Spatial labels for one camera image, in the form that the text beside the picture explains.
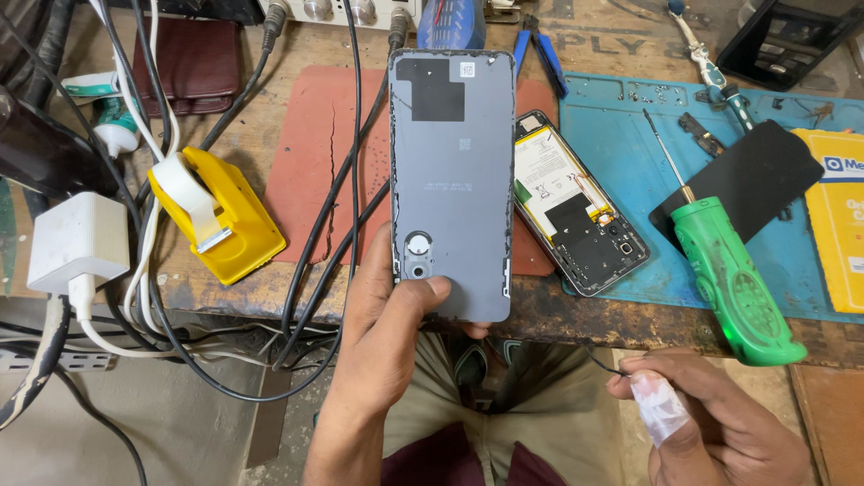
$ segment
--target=gray phone back cover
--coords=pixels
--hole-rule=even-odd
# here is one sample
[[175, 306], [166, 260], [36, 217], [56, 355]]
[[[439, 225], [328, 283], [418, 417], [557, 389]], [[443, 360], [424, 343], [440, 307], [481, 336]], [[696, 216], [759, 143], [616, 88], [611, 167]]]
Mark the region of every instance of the gray phone back cover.
[[504, 51], [402, 49], [390, 58], [393, 272], [443, 275], [438, 318], [510, 314], [516, 80]]

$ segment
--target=blue repair mat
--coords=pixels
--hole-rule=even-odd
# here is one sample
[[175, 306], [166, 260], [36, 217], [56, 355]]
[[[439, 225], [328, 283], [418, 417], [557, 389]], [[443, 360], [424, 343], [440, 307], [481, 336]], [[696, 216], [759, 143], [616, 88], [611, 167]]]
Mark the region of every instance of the blue repair mat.
[[[565, 75], [570, 94], [561, 101], [561, 134], [651, 248], [651, 259], [598, 297], [708, 309], [687, 259], [648, 221], [648, 214], [679, 185], [642, 109], [651, 114], [684, 180], [712, 159], [678, 125], [681, 115], [689, 112], [727, 147], [744, 131], [730, 110], [714, 112], [696, 101], [694, 95], [705, 89], [703, 85]], [[757, 122], [770, 118], [787, 130], [864, 132], [862, 101], [740, 91], [750, 100]], [[831, 307], [803, 199], [791, 205], [791, 221], [772, 220], [747, 242], [747, 251], [784, 316], [864, 324], [864, 315], [834, 312]]]

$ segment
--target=yellow box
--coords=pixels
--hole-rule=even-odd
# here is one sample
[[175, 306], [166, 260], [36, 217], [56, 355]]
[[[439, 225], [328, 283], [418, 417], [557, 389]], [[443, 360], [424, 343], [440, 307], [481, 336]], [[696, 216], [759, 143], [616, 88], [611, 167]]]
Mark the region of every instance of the yellow box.
[[864, 135], [796, 129], [825, 175], [804, 196], [831, 303], [864, 313]]

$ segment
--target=yellow tape dispenser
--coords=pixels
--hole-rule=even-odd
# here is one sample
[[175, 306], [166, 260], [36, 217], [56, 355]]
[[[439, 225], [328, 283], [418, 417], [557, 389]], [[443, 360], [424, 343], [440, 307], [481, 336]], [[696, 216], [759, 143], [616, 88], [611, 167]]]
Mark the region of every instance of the yellow tape dispenser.
[[285, 247], [240, 169], [210, 152], [187, 147], [155, 165], [147, 177], [153, 194], [192, 242], [189, 250], [223, 284], [237, 282]]

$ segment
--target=black tape patch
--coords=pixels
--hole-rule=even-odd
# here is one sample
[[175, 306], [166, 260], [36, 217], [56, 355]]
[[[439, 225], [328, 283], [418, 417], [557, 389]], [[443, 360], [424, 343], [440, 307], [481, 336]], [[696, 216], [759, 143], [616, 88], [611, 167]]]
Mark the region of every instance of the black tape patch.
[[465, 121], [465, 83], [450, 81], [450, 59], [400, 59], [396, 79], [411, 81], [411, 121]]
[[[621, 251], [609, 236], [600, 232], [585, 210], [590, 204], [584, 194], [577, 194], [546, 211], [546, 217], [557, 230], [552, 242], [566, 248], [573, 260], [571, 265], [578, 267], [581, 274], [576, 277], [585, 286], [605, 282], [615, 271], [622, 269]], [[612, 225], [620, 231], [617, 223], [609, 227]]]

